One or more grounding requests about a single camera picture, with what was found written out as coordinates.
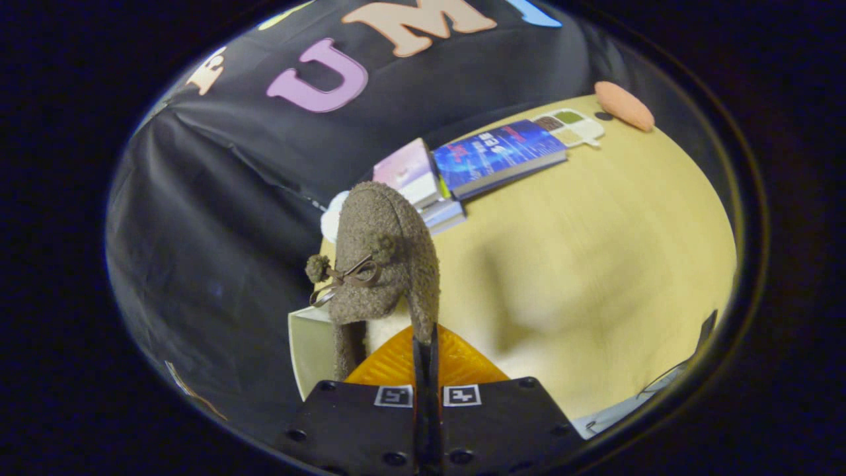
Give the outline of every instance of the orange sponge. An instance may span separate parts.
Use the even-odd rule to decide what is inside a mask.
[[[594,85],[594,90],[599,105],[615,118],[644,132],[649,132],[655,126],[655,118],[649,108],[622,87],[608,81],[599,81]]]
[[[373,352],[345,380],[363,385],[414,385],[411,326],[397,333]],[[438,386],[486,384],[508,376],[473,346],[451,330],[437,326]]]

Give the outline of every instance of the pom-pom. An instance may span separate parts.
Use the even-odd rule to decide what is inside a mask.
[[[373,261],[387,264],[397,252],[397,243],[387,233],[373,231],[365,237],[367,251],[373,256]]]
[[[311,255],[309,261],[305,264],[305,274],[309,277],[309,281],[314,284],[329,279],[327,269],[329,269],[329,257],[326,256]]]

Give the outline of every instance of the book stack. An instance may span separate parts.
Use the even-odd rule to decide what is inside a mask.
[[[461,202],[437,172],[422,139],[414,139],[373,167],[373,180],[399,191],[420,212],[433,235],[467,219]]]
[[[449,191],[464,200],[567,160],[567,147],[543,125],[521,120],[435,149]]]

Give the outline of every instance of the wooden table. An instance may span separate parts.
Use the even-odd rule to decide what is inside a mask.
[[[601,111],[595,96],[576,97],[467,136],[558,108]],[[468,221],[434,237],[441,324],[509,377],[537,377],[570,418],[688,358],[737,266],[728,217],[693,160],[659,130],[597,122],[600,148],[574,147],[567,162],[467,201]],[[334,258],[328,241],[321,252]],[[403,306],[369,323],[372,345],[408,324]]]

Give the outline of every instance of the felt letter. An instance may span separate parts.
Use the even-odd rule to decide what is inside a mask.
[[[368,3],[346,14],[341,21],[360,21],[372,26],[393,43],[394,55],[405,58],[431,46],[429,38],[415,36],[409,27],[439,38],[449,38],[445,16],[453,21],[453,29],[459,33],[475,33],[497,26],[497,22],[480,14],[464,0],[417,0],[417,7],[385,2]]]
[[[561,22],[543,13],[543,11],[532,5],[529,0],[505,0],[523,14],[523,21],[538,26],[552,26],[561,28]]]
[[[341,86],[331,91],[321,91],[297,78],[297,70],[290,68],[284,70],[267,87],[267,95],[283,97],[313,113],[328,113],[355,99],[367,85],[367,70],[332,47],[333,42],[332,38],[318,41],[299,56],[299,61],[317,61],[334,69],[343,77]]]
[[[186,85],[194,84],[200,88],[200,96],[204,96],[209,92],[217,78],[223,73],[223,56],[220,53],[226,51],[226,47],[222,47],[215,51],[199,68],[188,78]]]

